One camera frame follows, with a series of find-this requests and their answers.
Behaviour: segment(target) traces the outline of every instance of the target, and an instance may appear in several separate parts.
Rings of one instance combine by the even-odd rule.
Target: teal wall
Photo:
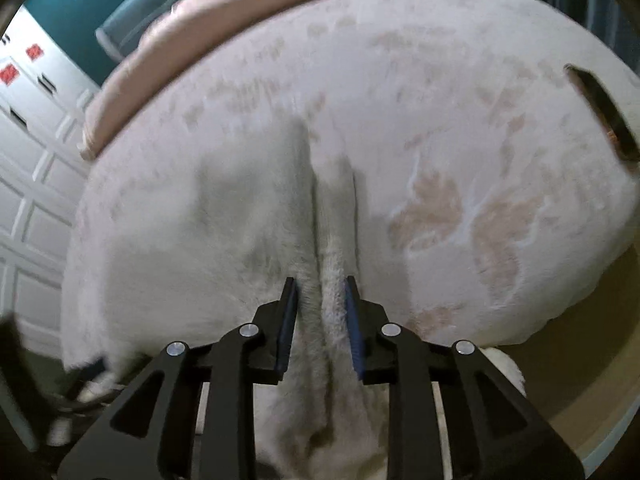
[[[25,6],[66,54],[98,84],[116,67],[95,39],[95,29],[124,0],[27,0]]]

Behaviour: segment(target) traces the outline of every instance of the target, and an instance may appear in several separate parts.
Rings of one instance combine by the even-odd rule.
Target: brown fur patch
[[[223,79],[207,90],[207,98],[211,100],[228,98],[226,108],[234,113],[253,112],[265,99],[269,104],[284,88],[280,82],[270,78],[254,78],[247,82],[229,82]]]
[[[280,54],[282,54],[282,51],[284,50],[285,45],[286,45],[286,42],[284,41],[284,38],[282,37],[276,38],[276,40],[273,43],[260,49],[255,54],[255,59],[257,59],[258,61],[262,61],[264,59],[269,58],[275,61],[280,57]]]
[[[336,28],[354,27],[355,25],[356,19],[350,14],[341,17],[337,22],[335,22]]]
[[[503,88],[489,114],[489,124],[494,123],[502,113],[513,110],[525,92],[526,88],[519,86]]]
[[[521,129],[524,128],[524,123],[526,122],[526,115],[521,114],[517,117],[514,117],[507,124],[507,135],[512,136],[513,134],[518,133]]]
[[[566,85],[566,79],[564,76],[558,75],[547,60],[543,59],[540,61],[538,63],[538,68],[540,69],[542,77],[556,88],[562,88]]]
[[[326,105],[326,93],[320,92],[311,102],[306,105],[305,119],[313,121]]]
[[[500,146],[500,177],[504,178],[511,169],[513,162],[514,149],[511,139],[507,138]]]
[[[504,62],[511,66],[518,79],[529,79],[535,81],[538,76],[532,69],[530,69],[520,58],[515,56],[507,56],[504,58]]]
[[[378,35],[370,44],[371,46],[381,46],[388,52],[404,50],[414,46],[414,42],[410,38],[403,36],[396,30],[390,30]]]
[[[494,96],[488,88],[483,86],[476,87],[476,95],[485,105],[491,106],[494,104]]]
[[[439,305],[435,308],[412,313],[406,327],[420,338],[427,339],[441,328],[453,325],[456,314],[463,310],[464,304]]]
[[[417,148],[424,142],[426,138],[427,138],[427,134],[414,135],[410,140],[404,143],[404,149],[407,151],[410,151],[414,148]]]
[[[306,34],[310,38],[319,38],[320,36],[328,32],[329,32],[329,27],[327,27],[324,23],[311,23],[306,28]]]
[[[524,240],[543,205],[543,195],[522,202],[499,196],[488,202],[472,224],[474,260],[482,284],[494,301],[504,300],[516,284],[520,262],[515,242]]]
[[[414,196],[388,226],[396,249],[424,250],[449,237],[462,221],[462,199],[452,178],[421,173],[412,185]]]
[[[188,129],[192,129],[198,125],[198,120],[200,116],[204,113],[204,105],[202,103],[197,103],[189,108],[183,115],[185,124],[187,124]]]

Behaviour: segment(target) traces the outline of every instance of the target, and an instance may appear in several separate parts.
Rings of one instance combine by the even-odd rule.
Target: black clamp
[[[288,278],[279,301],[220,341],[173,342],[104,410],[65,457],[58,480],[188,478],[202,383],[209,381],[200,478],[255,478],[253,384],[287,370],[298,307]]]
[[[442,480],[431,381],[440,385],[456,480],[584,480],[580,459],[469,341],[451,348],[389,323],[346,280],[351,355],[364,384],[388,383],[390,480]]]

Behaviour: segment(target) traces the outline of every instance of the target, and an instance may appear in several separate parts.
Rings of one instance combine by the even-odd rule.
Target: cabinet handle
[[[49,79],[47,79],[47,76],[45,76],[44,74],[38,76],[38,83],[40,83],[40,86],[42,86],[51,95],[53,95],[56,91],[56,86],[51,81],[49,81]]]
[[[57,92],[58,89],[56,88],[56,86],[51,82],[51,79],[49,79],[47,76],[45,76],[44,74],[41,74],[41,78],[43,79],[43,81],[47,84],[47,86],[49,88],[51,88],[54,92]]]
[[[13,108],[10,109],[11,112],[11,118],[18,124],[20,124],[20,126],[25,130],[25,131],[29,131],[29,127],[27,126],[27,121],[24,120],[24,118],[18,113],[16,112]]]

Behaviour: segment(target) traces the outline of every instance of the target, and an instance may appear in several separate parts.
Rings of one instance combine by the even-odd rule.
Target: black metal frame
[[[440,480],[443,464],[431,381],[440,385],[455,479],[584,480],[580,459],[531,403],[470,342],[469,354],[400,328],[385,335],[384,308],[346,283],[354,368],[389,383],[388,478]]]
[[[0,412],[0,470],[12,480],[56,471],[59,480],[190,478],[198,402],[209,382],[199,478],[255,480],[253,384],[282,380],[297,304],[288,278],[280,300],[260,306],[251,324],[199,348],[171,343],[122,393],[85,404],[70,397],[104,366],[82,370],[65,395],[46,399],[21,364],[15,323],[5,321],[0,370],[12,391],[26,393],[17,404],[40,446],[30,453]],[[381,305],[360,299],[353,277],[346,312],[359,378],[390,385],[390,480],[443,478],[432,381],[440,385],[456,480],[584,480],[577,456],[470,342],[462,342],[464,351],[458,343],[446,348],[389,324]],[[59,416],[74,423],[71,442],[52,448],[46,436]]]

